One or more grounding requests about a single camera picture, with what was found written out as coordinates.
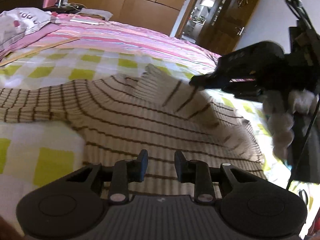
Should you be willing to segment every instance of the sweater sleeve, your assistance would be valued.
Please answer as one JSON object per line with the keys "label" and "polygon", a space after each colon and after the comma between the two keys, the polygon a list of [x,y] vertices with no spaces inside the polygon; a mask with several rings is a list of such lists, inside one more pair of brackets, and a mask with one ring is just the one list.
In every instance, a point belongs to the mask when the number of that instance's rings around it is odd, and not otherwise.
{"label": "sweater sleeve", "polygon": [[69,114],[79,114],[76,94],[87,94],[85,81],[72,81],[63,85],[22,90],[0,90],[0,120],[3,122],[33,122],[68,120]]}

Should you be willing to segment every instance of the screw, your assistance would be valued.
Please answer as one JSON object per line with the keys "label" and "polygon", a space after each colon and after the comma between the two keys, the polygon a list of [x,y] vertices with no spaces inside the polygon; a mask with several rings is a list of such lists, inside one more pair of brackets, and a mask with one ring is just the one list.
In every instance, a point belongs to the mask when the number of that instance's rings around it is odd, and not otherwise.
{"label": "screw", "polygon": [[210,202],[213,200],[213,196],[211,196],[210,194],[201,194],[198,196],[198,200],[200,202]]}
{"label": "screw", "polygon": [[125,200],[125,195],[121,193],[112,194],[110,200],[112,200],[113,202],[122,202]]}

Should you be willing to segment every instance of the purple cloth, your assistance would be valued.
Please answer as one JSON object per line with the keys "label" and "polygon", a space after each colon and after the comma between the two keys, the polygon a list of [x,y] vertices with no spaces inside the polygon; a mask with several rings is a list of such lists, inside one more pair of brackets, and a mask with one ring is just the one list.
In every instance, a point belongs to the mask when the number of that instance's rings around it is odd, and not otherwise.
{"label": "purple cloth", "polygon": [[15,43],[12,43],[11,45],[9,45],[7,48],[5,48],[4,50],[2,50],[0,52],[0,61],[6,55],[8,55],[10,52],[14,52],[14,51],[17,51],[18,49],[22,49],[22,48],[38,41],[39,39],[43,38],[47,34],[59,30],[60,28],[61,27],[56,24],[48,23],[47,25],[42,27],[39,31],[36,31],[34,33],[31,33],[31,34],[24,36],[23,38],[16,41]]}

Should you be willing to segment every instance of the pink striped bedsheet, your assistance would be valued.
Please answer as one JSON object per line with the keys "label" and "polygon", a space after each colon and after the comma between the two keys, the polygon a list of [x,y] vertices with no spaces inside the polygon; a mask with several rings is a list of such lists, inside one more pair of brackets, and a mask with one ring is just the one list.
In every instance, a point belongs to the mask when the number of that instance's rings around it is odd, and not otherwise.
{"label": "pink striped bedsheet", "polygon": [[60,14],[60,29],[48,34],[33,46],[45,46],[72,37],[81,37],[59,48],[100,49],[108,52],[128,53],[137,56],[148,55],[165,61],[192,67],[201,73],[212,72],[216,68],[219,55],[207,51],[188,41],[158,33],[141,27],[119,22],[105,22],[104,25],[89,25],[70,22],[70,19],[91,19],[73,14]]}

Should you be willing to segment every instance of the beige knit sweater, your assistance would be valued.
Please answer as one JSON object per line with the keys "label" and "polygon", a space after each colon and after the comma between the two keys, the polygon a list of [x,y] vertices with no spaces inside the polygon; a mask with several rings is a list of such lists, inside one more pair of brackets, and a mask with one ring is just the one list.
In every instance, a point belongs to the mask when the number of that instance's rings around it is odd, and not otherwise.
{"label": "beige knit sweater", "polygon": [[229,162],[264,178],[250,124],[152,65],[139,79],[118,75],[33,91],[3,88],[0,106],[4,122],[67,122],[86,141],[84,163],[112,166],[147,149],[145,181],[131,183],[133,193],[192,195],[193,185],[176,179],[176,150],[212,167]]}

